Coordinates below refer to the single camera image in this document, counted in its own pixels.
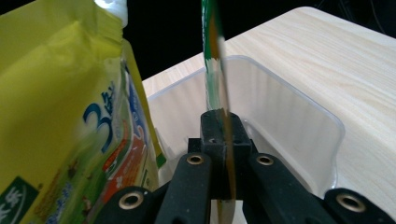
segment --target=white plastic box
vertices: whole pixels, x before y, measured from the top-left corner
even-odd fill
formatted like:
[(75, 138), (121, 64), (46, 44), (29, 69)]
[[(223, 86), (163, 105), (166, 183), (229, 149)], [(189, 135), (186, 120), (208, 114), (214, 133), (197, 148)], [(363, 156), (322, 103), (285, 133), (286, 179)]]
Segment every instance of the white plastic box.
[[(244, 122), (257, 149), (278, 156), (309, 191), (323, 197), (336, 184), (342, 122), (248, 57), (229, 57), (225, 65), (231, 112)], [(173, 170), (187, 152), (188, 139), (200, 136), (200, 116), (206, 112), (205, 69), (159, 91), (148, 103)], [(262, 151), (267, 142), (276, 151)]]

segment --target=wooden table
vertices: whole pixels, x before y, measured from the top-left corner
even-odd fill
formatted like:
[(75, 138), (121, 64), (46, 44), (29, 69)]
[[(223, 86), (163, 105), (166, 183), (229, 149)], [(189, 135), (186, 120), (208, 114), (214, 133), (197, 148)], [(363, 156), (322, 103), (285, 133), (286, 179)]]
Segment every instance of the wooden table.
[[(396, 39), (310, 7), (296, 8), (226, 42), (334, 113), (346, 127), (338, 187), (396, 219)], [(198, 54), (146, 79), (148, 96), (204, 67)]]

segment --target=green plastic packet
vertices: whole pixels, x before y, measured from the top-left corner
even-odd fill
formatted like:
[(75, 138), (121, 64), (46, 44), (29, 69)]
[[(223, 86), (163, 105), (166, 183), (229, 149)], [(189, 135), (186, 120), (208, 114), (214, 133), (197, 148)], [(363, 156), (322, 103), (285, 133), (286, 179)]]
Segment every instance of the green plastic packet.
[(164, 163), (121, 20), (93, 0), (0, 17), (0, 223), (92, 223)]

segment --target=yellow bag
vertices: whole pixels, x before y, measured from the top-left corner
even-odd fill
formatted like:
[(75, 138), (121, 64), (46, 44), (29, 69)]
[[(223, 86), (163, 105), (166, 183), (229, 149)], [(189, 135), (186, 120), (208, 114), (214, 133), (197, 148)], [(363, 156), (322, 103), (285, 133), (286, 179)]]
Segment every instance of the yellow bag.
[(37, 0), (0, 17), (0, 49), (0, 223), (91, 223), (118, 189), (158, 188), (120, 19), (93, 0)]

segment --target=white cap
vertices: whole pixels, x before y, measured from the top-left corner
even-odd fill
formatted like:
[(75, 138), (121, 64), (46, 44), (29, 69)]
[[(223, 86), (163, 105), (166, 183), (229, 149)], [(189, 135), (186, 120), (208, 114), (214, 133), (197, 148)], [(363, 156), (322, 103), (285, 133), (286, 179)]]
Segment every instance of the white cap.
[(122, 20), (122, 27), (128, 24), (128, 7), (126, 0), (94, 0), (96, 5)]

